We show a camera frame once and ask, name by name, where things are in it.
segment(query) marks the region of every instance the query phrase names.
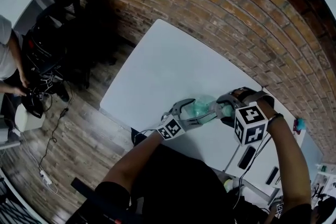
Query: black strap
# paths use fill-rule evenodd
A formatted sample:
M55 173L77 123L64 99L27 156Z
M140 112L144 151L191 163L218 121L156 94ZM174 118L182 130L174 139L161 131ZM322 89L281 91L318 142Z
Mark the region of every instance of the black strap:
M242 92L238 97L237 99L240 101L240 102L243 102L243 100L248 97L249 95L252 95L252 94L255 94L256 91L254 90L245 90L244 92Z
M270 125L272 124L272 122L274 120L276 120L277 118L283 118L283 115L281 113L274 114L274 116L268 121L267 128L270 127Z

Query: power strip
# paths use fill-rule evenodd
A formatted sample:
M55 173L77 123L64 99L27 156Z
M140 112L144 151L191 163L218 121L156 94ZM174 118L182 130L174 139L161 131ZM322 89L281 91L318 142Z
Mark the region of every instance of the power strip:
M44 170L40 170L40 176L45 179L47 185L51 185L53 182L51 181L51 179L49 178L49 176L47 176L47 173Z

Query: cable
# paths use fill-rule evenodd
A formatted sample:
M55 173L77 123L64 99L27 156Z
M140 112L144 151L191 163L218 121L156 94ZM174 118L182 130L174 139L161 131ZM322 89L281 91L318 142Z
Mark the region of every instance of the cable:
M51 104L50 107L47 108L47 110L44 110L43 112L47 112L49 109L51 109L51 106L53 105L53 95L50 93L45 92L46 94L48 94L51 97Z
M68 103L68 106L67 106L67 108L69 108L69 106L70 106L70 104L71 104L71 102L73 101L73 99L74 99L74 93L73 93L73 91L72 91L72 87L71 87L71 85L70 85L70 83L68 82L68 81L66 81L66 80L64 80L66 83L67 83L67 85L69 86L69 88L70 88L70 92L71 92L71 98L70 98L70 101L69 101L69 103Z
M6 149L4 149L3 151L4 151L3 154L1 154L0 156L0 167L2 167L2 157L5 155Z
M261 147L261 145L262 145L262 143L264 142L264 140L265 140L265 138L267 137L267 135L265 135L265 137L263 138L263 140L262 140L262 142L260 143L260 145L258 146L258 148L257 148L257 150L256 150L256 155L253 157L253 159L252 159L252 162L251 162L251 164L248 166L248 168L246 169L246 171L242 174L242 176L239 178L239 193L238 193L238 199L237 199L237 202L236 202L236 204L234 205L234 207L233 207L233 210L236 208L236 206L237 206L237 204L238 204L238 202L239 202L239 199L240 199L240 192L241 192L241 184L242 184L242 182L243 182L243 178L244 178L244 176L247 174L247 172L250 170L250 168L251 168L251 166L252 166L252 164L253 164L253 162L255 161L255 159L258 157L258 155L261 153L261 151L265 148L265 146L267 145L267 143L271 140L271 136L270 136L270 138L266 141L266 143L262 146L262 148L260 149L260 147Z
M35 92L36 88L37 88L37 87L35 87L35 88L33 89L33 93L32 93L32 95L31 95L31 102L32 102L33 106L35 106L35 105L34 105L34 92Z
M47 143L47 147L46 147L46 152L44 154L44 156L42 157L42 159L40 160L40 162L38 163L38 169L41 170L41 163L43 161L43 159L47 156L48 154L48 148L49 148L49 144L50 144L50 141L53 141L54 143L57 143L57 139L54 137L54 132L56 131L57 127L58 127L58 124L59 124L59 120L61 119L62 117L60 116L57 120L57 123L56 123L56 126L55 128L53 129L52 133L51 133L51 138L48 139L48 143Z
M69 111L69 106L70 106L71 102L72 102L73 99L74 99L74 95L73 95L74 93L73 93L73 91L72 91L72 87L71 87L70 83L67 82L67 81L65 81L65 82L69 85L69 88L70 88L70 91L71 91L71 98L70 98L70 100L69 100L69 103L68 103L67 107L66 107L65 109L63 109L62 112L61 112L60 115L59 115L59 118L58 118L58 120L57 120L56 126L55 126L55 128L53 129L53 131L52 131L52 133L51 133L51 138L49 138L49 140L48 140L47 147L46 147L46 152L45 152L44 156L42 157L42 159L40 160L40 162L39 162L39 164L38 164L38 168L39 168L39 170L41 170L41 163L42 163L43 159L44 159L44 158L47 156L47 154L48 154L48 149L49 149L49 144L50 144L50 142L53 141L54 143L57 143L57 139L54 137L54 132L56 131L56 129L57 129L57 127L58 127L58 124L59 124L60 119L63 118L63 117L67 114L67 112Z
M261 208L262 211L266 211L267 213L270 213L270 211L267 208Z
M69 202L68 200L66 200L66 199L64 199L62 196L60 196L60 195L58 194L58 188L57 188L56 184L55 184L54 182L53 182L53 184L54 184L54 186L55 186L55 188L56 188L56 191L53 191L53 190L49 187L49 185L48 185L47 183L45 183L45 180L43 179L43 185L45 185L45 186L48 188L48 190L50 190L50 192L51 192L52 194L58 196L58 197L61 198L63 201L66 201L68 204L70 204L70 205L76 207L77 209L79 208L77 205L75 205L75 204Z
M143 131L141 131L141 132L139 132L139 133L137 133L136 135L135 135L135 137L134 137L134 144L135 144L135 138L139 135L139 134L143 134L143 132L148 132L148 131L157 131L156 129L146 129L146 130L143 130Z
M68 85L69 85L69 87L70 87L70 89L71 89L71 99L70 99L70 102L71 102L71 101L74 99L74 95L73 95L72 88L71 88L70 84L68 84ZM13 105L12 101L10 100L10 98L9 98L8 96L7 96L7 98L8 98L8 100L9 100L10 104L12 105L13 111L15 112L15 108L14 108L14 105ZM47 151L48 151L48 145L49 145L49 143L50 143L50 140L54 138L54 137L53 137L53 134L54 134L56 128L58 127L59 120L60 120L62 117L64 117L64 116L66 115L66 112L69 110L68 108L69 108L69 106L70 106L70 102L69 102L68 106L67 106L65 109L62 110L62 112L61 112L61 114L60 114L60 117L58 118L56 127L55 127L55 129L53 130L53 132L51 133L51 138L50 138L49 141L48 141L45 156L46 156ZM15 122L13 122L11 119L4 118L4 120L8 120L8 121L10 121L10 122L12 123L13 127L15 127L15 128L18 130L18 128L17 128ZM24 138L24 140L25 140L25 142L26 142L26 147L27 147L27 151L28 151L29 155L30 155L31 158L33 158L33 160L35 161L36 166L39 168L39 170L41 170L41 163L42 163L43 158L44 158L45 156L43 156L43 158L41 159L41 161L40 161L40 163L39 163L39 162L37 161L37 159L34 157L34 155L33 155L33 154L31 153L31 151L30 151L30 148L29 148L29 145L28 145L28 142L27 142L27 139L26 139L25 134L24 134L23 132L20 132L20 133L21 133L21 135L23 136L23 138ZM2 157L5 155L5 152L6 152L6 150L4 150L3 154L0 155L0 165L1 165L1 167L2 167ZM76 208L79 208L77 205L75 205L75 204L69 202L68 200L66 200L66 199L64 199L62 196L60 196L60 195L58 194L58 188L57 188L55 182L52 180L52 178L51 178L49 175L47 175L47 176L49 177L49 179L52 181L53 185L55 186L55 188L56 188L56 192L53 191L53 190L49 187L48 184L45 184L45 179L44 179L44 178L42 179L42 183L43 183L43 185L45 185L45 186L48 188L48 190L49 190L50 192L52 192L54 195L57 195L58 197L60 197L63 201L66 201L68 204L70 204L70 205L72 205L72 206L74 206L74 207L76 207Z

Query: wooden floor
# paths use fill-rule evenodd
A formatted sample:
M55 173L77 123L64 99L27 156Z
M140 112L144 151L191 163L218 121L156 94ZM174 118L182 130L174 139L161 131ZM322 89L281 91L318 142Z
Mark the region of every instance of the wooden floor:
M2 158L3 170L14 187L48 222L64 223L85 200L70 186L75 177L95 188L109 168L132 148L130 133L99 112L102 97L132 50L124 45L116 54L116 65L93 68L88 90L73 89L68 114L60 120L55 131L57 143L51 142L43 160L42 167L55 182L58 194L73 205L44 185L24 141L20 147L6 150ZM38 161L44 155L60 112L67 106L57 96L53 97L43 127L24 133Z

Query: hand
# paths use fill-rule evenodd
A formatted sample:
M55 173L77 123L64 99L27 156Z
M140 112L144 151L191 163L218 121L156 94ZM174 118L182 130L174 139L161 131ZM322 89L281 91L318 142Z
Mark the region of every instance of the hand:
M272 205L269 213L274 216L277 213L277 205Z
M20 72L20 80L22 82L22 86L25 88L28 88L29 81L27 80L25 74L23 72Z
M236 90L232 95L238 97L242 92L244 92L244 90ZM261 98L257 101L257 104L268 119L277 113L265 100Z
M26 93L24 91L22 91L20 88L18 87L15 87L14 88L14 91L13 91L14 94L17 94L19 96L27 96Z

